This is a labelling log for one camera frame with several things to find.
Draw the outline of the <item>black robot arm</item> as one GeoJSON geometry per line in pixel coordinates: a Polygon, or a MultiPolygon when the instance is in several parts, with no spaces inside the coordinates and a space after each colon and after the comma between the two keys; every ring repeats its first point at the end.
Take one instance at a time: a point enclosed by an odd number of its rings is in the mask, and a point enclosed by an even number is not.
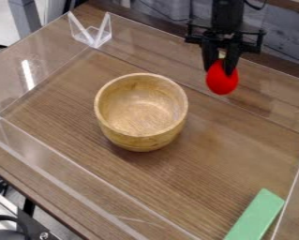
{"type": "Polygon", "coordinates": [[[267,32],[244,23],[244,7],[260,11],[267,1],[256,6],[249,0],[211,0],[209,18],[188,19],[184,41],[200,47],[204,71],[220,62],[220,68],[229,76],[241,54],[260,53],[267,32]]]}

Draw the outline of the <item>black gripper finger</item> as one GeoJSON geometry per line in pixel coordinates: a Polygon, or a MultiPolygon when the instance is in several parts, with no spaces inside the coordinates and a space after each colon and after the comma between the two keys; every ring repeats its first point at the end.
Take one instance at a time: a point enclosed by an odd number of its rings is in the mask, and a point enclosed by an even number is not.
{"type": "Polygon", "coordinates": [[[204,62],[204,70],[209,70],[209,67],[219,58],[217,47],[209,41],[201,43],[201,56],[204,62]]]}
{"type": "Polygon", "coordinates": [[[227,76],[229,76],[232,71],[235,70],[240,54],[241,54],[240,44],[232,42],[227,47],[227,53],[223,63],[223,69],[227,76]]]}

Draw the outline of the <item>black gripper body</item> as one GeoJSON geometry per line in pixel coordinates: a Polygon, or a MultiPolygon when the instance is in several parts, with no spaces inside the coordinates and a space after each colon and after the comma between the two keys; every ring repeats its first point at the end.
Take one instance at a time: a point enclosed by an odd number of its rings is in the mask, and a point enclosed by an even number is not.
{"type": "Polygon", "coordinates": [[[211,0],[211,12],[207,20],[189,18],[185,42],[200,44],[213,42],[225,48],[231,42],[241,46],[243,53],[259,53],[265,31],[244,23],[244,7],[261,10],[248,0],[211,0]]]}

